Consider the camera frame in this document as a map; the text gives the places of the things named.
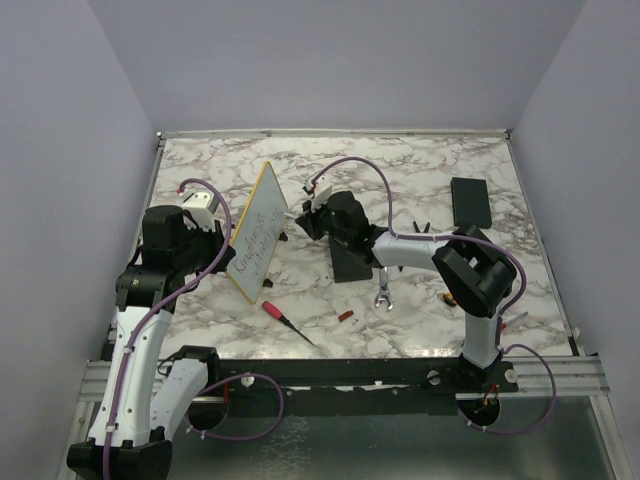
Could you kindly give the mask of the red marker cap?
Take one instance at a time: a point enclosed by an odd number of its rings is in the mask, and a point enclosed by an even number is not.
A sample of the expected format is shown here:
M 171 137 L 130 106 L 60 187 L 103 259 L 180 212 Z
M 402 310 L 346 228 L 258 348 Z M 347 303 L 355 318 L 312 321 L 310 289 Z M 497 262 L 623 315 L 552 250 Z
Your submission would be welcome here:
M 338 320 L 339 320 L 340 322 L 344 322 L 345 320 L 349 319 L 349 318 L 350 318 L 350 317 L 352 317 L 353 315 L 354 315 L 354 311 L 353 311 L 353 310 L 349 310 L 349 311 L 346 311 L 346 312 L 344 312 L 343 314 L 341 314 L 341 315 L 338 317 Z

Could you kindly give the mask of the yellow framed whiteboard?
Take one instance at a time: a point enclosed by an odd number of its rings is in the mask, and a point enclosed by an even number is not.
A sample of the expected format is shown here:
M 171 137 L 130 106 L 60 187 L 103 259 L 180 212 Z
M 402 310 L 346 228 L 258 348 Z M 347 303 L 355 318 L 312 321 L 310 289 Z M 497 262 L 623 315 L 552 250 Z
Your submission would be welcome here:
M 263 288 L 288 210 L 273 166 L 265 162 L 234 232 L 235 256 L 226 270 L 250 304 L 256 303 Z

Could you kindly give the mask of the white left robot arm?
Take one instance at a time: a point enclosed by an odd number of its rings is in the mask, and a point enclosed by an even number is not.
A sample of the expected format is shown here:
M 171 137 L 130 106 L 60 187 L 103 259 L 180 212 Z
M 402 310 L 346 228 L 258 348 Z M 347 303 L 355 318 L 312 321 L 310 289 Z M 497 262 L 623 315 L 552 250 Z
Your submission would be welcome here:
M 70 446 L 67 465 L 83 479 L 165 479 L 173 436 L 197 394 L 220 385 L 213 347 L 183 346 L 169 376 L 154 386 L 160 350 L 185 279 L 223 272 L 234 257 L 214 213 L 198 193 L 181 206 L 146 210 L 141 260 L 116 282 L 116 340 L 105 393 L 88 438 Z

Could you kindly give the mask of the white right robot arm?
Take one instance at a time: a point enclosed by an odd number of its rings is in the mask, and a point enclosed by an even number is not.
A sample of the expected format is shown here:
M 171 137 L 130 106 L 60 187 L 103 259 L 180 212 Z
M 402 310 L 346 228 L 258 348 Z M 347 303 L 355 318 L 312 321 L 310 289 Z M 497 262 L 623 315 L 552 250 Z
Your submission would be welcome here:
M 371 223 L 348 191 L 329 196 L 314 209 L 310 200 L 295 219 L 312 240 L 334 241 L 371 268 L 410 267 L 440 274 L 465 313 L 465 339 L 459 367 L 461 383 L 481 391 L 496 376 L 500 357 L 499 308 L 516 278 L 514 262 L 477 227 L 465 226 L 441 239 L 425 233 L 393 234 Z

